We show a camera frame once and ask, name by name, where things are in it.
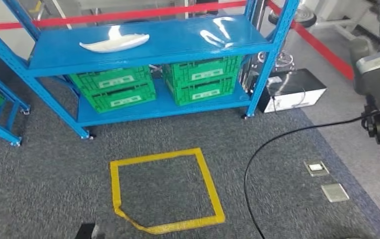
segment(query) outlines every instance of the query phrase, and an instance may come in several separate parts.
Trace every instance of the white label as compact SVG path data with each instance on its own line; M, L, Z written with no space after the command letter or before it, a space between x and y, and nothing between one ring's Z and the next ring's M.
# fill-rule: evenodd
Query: white label
M203 93L198 93L198 94L192 95L191 99L192 100L198 100L198 99L206 98L209 96L216 96L216 95L219 95L220 93L221 93L221 91L219 89L216 89L213 91L206 91Z
M125 105L131 102L141 101L141 100L142 98L140 96L132 96L129 98L118 100L118 101L111 101L111 107L121 106L121 105Z
M102 88L106 88L110 86L116 86L116 85L121 85L124 83L133 82L133 81L134 81L133 76L118 77L112 80L99 82L99 88L102 89Z
M201 72L201 73L191 75L191 80L196 81L196 80L200 80L200 79L204 79L204 78L208 78L208 77L212 77L212 76L220 76L223 74L224 74L224 71L222 69L205 71L205 72Z

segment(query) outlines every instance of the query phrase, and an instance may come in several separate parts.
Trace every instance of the shelf board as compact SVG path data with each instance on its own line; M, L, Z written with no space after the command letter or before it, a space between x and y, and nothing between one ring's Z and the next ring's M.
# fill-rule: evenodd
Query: shelf board
M122 35L149 34L150 39L113 53L95 53L79 46L79 42L108 40L118 31ZM34 76L65 75L254 54L272 47L244 15L46 30L36 43L28 71Z
M228 96L218 97L207 101L177 106L171 93L162 79L157 79L155 89L157 99L151 102L135 106L125 107L98 114L88 103L86 98L79 98L77 121L81 126L92 126L106 123L143 120L150 118L183 115L204 111L220 110L227 108L244 107L250 104L250 97L244 92L237 82L234 93Z

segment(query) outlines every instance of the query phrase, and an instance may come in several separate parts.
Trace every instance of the red stripe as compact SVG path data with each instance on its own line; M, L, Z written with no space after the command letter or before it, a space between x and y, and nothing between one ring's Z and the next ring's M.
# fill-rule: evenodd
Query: red stripe
M147 18L147 17L154 17L154 16L174 15L174 14L185 13L185 12L209 11L209 10L217 10L221 8L245 6L245 5L246 5L245 0L234 1L234 2L224 2L224 3L205 3L205 4L196 4L192 6L162 7L158 9L104 13L100 15L91 15L91 16L72 16L68 18L51 18L51 19L44 19L40 21L33 21L33 24L35 24L37 27L59 26L59 25L66 25L66 24L112 21L112 20L118 20L118 19L137 19L137 18ZM13 29L13 28L21 28L21 25L19 23L14 23L14 22L0 23L0 30Z
M271 0L268 5L276 13L280 13L281 9L273 3ZM335 55L328 47L315 38L310 32L308 32L301 24L292 21L291 27L307 42L309 43L319 54L321 54L331 65L333 65L342 75L347 79L352 80L354 78L354 72L350 64L347 64L337 55Z

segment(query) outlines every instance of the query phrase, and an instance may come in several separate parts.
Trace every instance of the cable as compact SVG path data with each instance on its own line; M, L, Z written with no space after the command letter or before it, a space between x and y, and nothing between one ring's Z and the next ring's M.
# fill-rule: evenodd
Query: cable
M253 224L255 225L255 227L256 227L257 231L259 232L260 236L262 237L262 239L266 239L266 238L263 235L263 232L260 229L258 223L256 222L255 216L253 215L253 211L252 211L252 208L250 206L249 195L247 193L247 178L249 176L249 169L250 169L250 166L251 166L253 160L255 159L256 155L260 152L260 150L262 150L269 143L271 143L271 142L273 142L273 141L275 141L275 140L277 140L277 139L279 139L281 137L289 135L289 134L293 134L293 133L296 133L296 132L299 132L299 131L303 131L303 130L307 130L307 129L323 128L323 127L329 127L329 126L336 126L336 125L341 125L341 124L353 123L353 122L356 122L356 121L359 121L359 120L366 119L367 117L371 117L371 116L377 115L379 113L380 113L379 111L375 111L375 112L372 112L372 113L369 113L369 114L366 114L366 115L363 115L361 117L357 117L357 118L354 118L354 119L350 119L350 120L338 121L338 122L333 122L333 123L325 123L325 124L316 124L316 125L311 125L311 126L307 126L307 127L303 127L303 128L294 129L294 130L282 133L282 134L280 134L278 136L275 136L275 137L269 139L266 143L262 144L255 151L255 153L252 155L252 157L250 158L249 162L247 163L246 171L244 172L244 197L246 199L247 209L249 210L249 213L250 213L250 216L252 218Z

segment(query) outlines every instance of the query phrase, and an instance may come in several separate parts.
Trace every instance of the yellow floor tape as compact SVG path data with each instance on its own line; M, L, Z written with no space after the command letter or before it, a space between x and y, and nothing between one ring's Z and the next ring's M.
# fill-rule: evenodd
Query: yellow floor tape
M118 167L126 166L137 163L151 162L161 159L175 158L179 156L194 155L196 156L197 163L199 164L200 171L202 173L207 193L209 194L213 210L215 212L214 216L204 217L199 219L192 219L177 223L163 224L153 227L144 227L138 224L136 221L131 219L121 210L121 192L120 192L120 179L118 177ZM225 214L222 209L221 203L219 201L218 193L216 192L215 186L212 181L209 169L207 168L206 161L203 157L200 148L192 148L187 150L174 151L169 153L152 154L148 156L128 158L117 161L112 161L110 163L111 170L111 186L112 186L112 202L114 205L114 211L120 217L129 221L135 228L142 230L150 234L164 234L169 232L176 232L194 228L200 228L205 226L211 226L225 221Z

